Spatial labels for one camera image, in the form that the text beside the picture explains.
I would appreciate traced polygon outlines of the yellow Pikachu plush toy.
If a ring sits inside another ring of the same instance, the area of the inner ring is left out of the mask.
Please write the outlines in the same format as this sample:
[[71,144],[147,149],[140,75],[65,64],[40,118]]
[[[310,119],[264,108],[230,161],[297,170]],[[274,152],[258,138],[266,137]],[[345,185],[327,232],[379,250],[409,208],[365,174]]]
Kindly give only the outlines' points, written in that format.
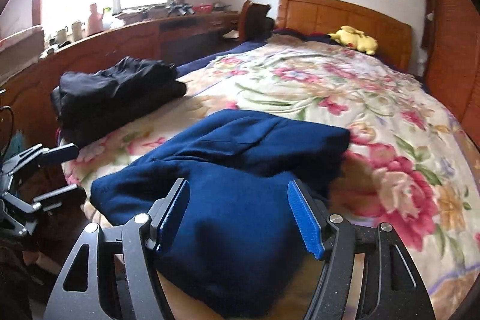
[[368,55],[374,55],[377,52],[377,41],[363,31],[348,25],[342,26],[337,32],[329,33],[332,40],[335,40],[342,46],[355,49]]

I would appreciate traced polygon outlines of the white cup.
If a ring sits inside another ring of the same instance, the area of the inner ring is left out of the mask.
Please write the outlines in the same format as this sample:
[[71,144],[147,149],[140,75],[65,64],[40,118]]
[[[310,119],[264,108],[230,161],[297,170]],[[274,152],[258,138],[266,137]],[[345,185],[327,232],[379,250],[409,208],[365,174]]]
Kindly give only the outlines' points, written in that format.
[[59,29],[56,32],[55,40],[58,45],[63,44],[64,42],[67,41],[68,39],[68,26],[65,26],[64,28]]

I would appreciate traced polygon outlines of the black gadget on desk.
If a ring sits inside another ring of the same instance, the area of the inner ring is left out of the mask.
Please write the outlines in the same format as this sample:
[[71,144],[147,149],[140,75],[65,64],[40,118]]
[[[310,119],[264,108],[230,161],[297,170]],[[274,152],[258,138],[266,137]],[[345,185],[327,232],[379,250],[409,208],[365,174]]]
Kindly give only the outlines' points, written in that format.
[[184,3],[182,0],[172,0],[170,3],[168,3],[165,9],[167,10],[168,17],[186,16],[186,15],[195,14],[193,7],[188,3]]

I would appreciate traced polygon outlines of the wooden bed headboard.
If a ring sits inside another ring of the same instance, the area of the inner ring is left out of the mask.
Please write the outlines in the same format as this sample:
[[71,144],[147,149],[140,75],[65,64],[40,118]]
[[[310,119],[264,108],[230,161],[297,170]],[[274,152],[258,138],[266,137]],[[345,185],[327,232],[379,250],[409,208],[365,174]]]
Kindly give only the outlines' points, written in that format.
[[412,56],[410,25],[388,15],[339,0],[279,0],[277,26],[304,35],[337,32],[348,25],[377,40],[378,55],[387,64],[408,71]]

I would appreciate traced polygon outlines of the red basket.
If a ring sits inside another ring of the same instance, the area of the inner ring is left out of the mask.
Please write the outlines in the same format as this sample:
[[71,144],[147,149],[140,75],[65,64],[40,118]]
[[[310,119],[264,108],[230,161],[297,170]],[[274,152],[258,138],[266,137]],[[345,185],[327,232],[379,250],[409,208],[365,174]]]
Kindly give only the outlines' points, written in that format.
[[212,12],[213,5],[212,4],[200,4],[197,6],[193,6],[192,10],[195,14],[210,14]]

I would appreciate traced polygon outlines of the floral quilt bedspread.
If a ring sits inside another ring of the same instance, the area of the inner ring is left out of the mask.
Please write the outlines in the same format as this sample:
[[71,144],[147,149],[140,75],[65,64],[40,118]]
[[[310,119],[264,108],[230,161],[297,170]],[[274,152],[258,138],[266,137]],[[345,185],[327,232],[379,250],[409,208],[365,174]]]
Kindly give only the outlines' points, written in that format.
[[185,97],[84,147],[63,165],[90,188],[224,109],[256,110],[351,132],[332,210],[390,223],[410,252],[435,316],[467,309],[479,276],[479,151],[412,76],[317,37],[280,33],[179,67]]

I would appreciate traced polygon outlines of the cardboard box on desk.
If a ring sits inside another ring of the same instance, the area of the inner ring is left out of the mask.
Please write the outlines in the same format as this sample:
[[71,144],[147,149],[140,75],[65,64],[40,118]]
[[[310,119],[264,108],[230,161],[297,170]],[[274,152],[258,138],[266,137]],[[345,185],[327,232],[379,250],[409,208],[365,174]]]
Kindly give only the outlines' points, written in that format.
[[21,30],[1,39],[1,85],[25,68],[37,63],[44,49],[44,32],[41,25]]

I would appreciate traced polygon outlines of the long wooden desk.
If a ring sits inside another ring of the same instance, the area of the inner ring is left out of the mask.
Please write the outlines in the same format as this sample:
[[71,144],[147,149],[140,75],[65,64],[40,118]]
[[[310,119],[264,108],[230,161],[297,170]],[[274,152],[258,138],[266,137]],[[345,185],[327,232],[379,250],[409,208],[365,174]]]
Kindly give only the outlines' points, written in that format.
[[93,73],[126,56],[182,65],[227,49],[223,35],[236,28],[236,11],[153,19],[99,33],[66,46],[10,78],[4,101],[26,146],[55,145],[58,127],[50,92],[66,71]]

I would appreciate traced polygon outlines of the wooden louvered wardrobe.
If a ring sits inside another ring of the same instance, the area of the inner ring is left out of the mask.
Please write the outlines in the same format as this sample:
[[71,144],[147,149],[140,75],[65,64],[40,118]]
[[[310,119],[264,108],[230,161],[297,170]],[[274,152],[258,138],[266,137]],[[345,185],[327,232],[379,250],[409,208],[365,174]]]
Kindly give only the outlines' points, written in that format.
[[427,0],[425,80],[479,144],[479,12],[471,0]]

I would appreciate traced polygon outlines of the pink thermos jug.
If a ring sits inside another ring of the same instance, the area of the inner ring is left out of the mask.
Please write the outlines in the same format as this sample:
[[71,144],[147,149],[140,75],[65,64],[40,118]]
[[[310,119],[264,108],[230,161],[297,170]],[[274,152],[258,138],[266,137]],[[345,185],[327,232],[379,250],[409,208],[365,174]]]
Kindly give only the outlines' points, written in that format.
[[103,31],[103,16],[104,12],[98,11],[96,3],[92,3],[89,6],[90,15],[87,21],[86,36],[90,37],[94,34]]

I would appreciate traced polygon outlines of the white mug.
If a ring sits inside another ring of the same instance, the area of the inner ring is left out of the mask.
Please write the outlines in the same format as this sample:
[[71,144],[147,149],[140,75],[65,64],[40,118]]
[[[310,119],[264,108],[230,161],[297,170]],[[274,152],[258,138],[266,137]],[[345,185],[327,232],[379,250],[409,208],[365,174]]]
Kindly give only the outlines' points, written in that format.
[[81,21],[75,21],[72,25],[72,39],[77,42],[83,38],[83,23]]

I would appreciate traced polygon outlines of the folded black clothes pile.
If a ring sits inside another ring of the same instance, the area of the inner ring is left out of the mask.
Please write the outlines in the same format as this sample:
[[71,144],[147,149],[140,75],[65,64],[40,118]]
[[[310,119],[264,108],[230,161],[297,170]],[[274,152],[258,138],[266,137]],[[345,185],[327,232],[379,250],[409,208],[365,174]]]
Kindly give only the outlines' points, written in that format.
[[58,84],[50,99],[59,134],[79,148],[184,97],[187,90],[174,64],[130,56],[95,73],[65,72]]

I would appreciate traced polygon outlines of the wooden desk chair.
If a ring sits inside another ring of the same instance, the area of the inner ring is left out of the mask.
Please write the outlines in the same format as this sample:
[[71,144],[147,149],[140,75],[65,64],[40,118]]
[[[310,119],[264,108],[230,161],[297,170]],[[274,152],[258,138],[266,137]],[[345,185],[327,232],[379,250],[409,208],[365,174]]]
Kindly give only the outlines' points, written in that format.
[[275,20],[268,17],[270,10],[270,4],[254,3],[251,0],[245,1],[237,27],[224,34],[223,38],[225,40],[236,40],[239,43],[260,40],[275,27]]

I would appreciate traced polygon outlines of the navy blue blazer jacket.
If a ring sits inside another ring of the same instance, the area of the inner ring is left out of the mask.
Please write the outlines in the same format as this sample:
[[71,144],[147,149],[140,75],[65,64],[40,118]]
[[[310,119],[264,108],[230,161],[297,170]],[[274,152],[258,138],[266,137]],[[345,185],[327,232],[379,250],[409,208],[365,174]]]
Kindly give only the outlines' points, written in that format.
[[114,174],[93,206],[113,225],[145,212],[177,179],[190,202],[160,273],[226,318],[264,316],[305,256],[287,201],[301,180],[327,198],[350,144],[346,128],[252,110],[221,110]]

